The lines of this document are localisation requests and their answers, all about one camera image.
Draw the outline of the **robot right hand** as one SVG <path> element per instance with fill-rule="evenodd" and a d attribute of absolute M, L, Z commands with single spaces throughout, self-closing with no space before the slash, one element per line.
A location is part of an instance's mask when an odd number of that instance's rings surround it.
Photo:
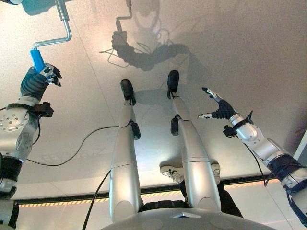
<path fill-rule="evenodd" d="M 216 111 L 200 114 L 198 118 L 204 119 L 227 119 L 229 120 L 233 115 L 237 114 L 238 112 L 228 103 L 224 98 L 222 98 L 218 93 L 202 87 L 201 88 L 206 94 L 210 95 L 210 98 L 214 99 L 219 107 Z"/>

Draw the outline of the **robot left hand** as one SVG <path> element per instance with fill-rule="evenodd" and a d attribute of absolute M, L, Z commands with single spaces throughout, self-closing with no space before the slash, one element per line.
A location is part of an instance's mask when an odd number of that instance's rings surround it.
<path fill-rule="evenodd" d="M 46 63 L 44 69 L 36 73 L 35 68 L 30 67 L 20 86 L 21 96 L 30 96 L 41 101 L 49 83 L 47 78 L 51 76 L 50 82 L 61 87 L 59 79 L 62 78 L 60 71 L 53 65 Z"/>

